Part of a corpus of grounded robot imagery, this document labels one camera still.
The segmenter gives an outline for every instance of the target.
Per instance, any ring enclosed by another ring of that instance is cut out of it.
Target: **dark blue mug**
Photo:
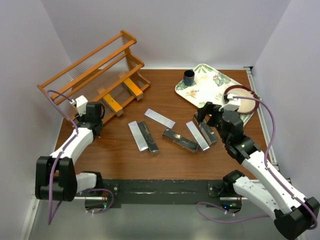
[[[183,83],[186,86],[191,86],[195,81],[195,72],[190,69],[184,72],[183,74]]]

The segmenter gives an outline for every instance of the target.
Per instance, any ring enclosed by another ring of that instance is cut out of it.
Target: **gray floor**
[[[201,210],[221,220],[263,214],[248,200],[236,217],[214,208]],[[30,240],[284,240],[269,218],[221,224],[203,218],[195,205],[124,204],[91,216],[84,200],[63,202],[50,226],[48,202],[40,201]]]

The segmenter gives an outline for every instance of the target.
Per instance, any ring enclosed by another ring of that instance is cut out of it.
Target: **floral tray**
[[[194,83],[186,86],[181,80],[175,86],[175,92],[198,108],[202,108],[206,102],[225,104],[223,100],[225,90],[233,85],[241,85],[207,64],[199,64],[193,71],[195,72]],[[252,115],[241,114],[240,116],[246,124]]]

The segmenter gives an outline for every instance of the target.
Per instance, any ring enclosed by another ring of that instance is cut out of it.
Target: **white wall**
[[[253,66],[290,0],[42,0],[75,62],[124,29],[146,67]]]
[[[13,240],[62,122],[36,85],[71,61],[39,0],[3,0],[0,19],[0,239]]]
[[[320,1],[291,0],[253,68],[258,93],[276,121],[280,170],[320,201]],[[308,231],[320,238],[320,227]]]

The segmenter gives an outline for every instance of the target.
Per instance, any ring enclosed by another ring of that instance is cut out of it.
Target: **brown tabletop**
[[[220,70],[230,78],[249,87],[245,70]],[[125,107],[124,114],[114,117],[104,125],[101,138],[97,138],[81,154],[75,164],[76,173],[101,172],[104,179],[221,179],[233,170],[240,170],[249,178],[255,177],[232,159],[221,140],[206,152],[192,153],[163,138],[164,127],[148,119],[144,114],[152,109],[173,120],[173,130],[192,139],[186,123],[193,119],[197,108],[176,94],[175,86],[182,79],[184,70],[146,69],[140,73],[151,86],[142,100],[133,101]],[[128,127],[128,123],[145,120],[159,148],[152,157],[148,151],[140,153]],[[57,141],[59,147],[71,134],[71,125],[64,120]],[[245,133],[256,141],[263,151],[266,142],[257,113],[245,126]]]

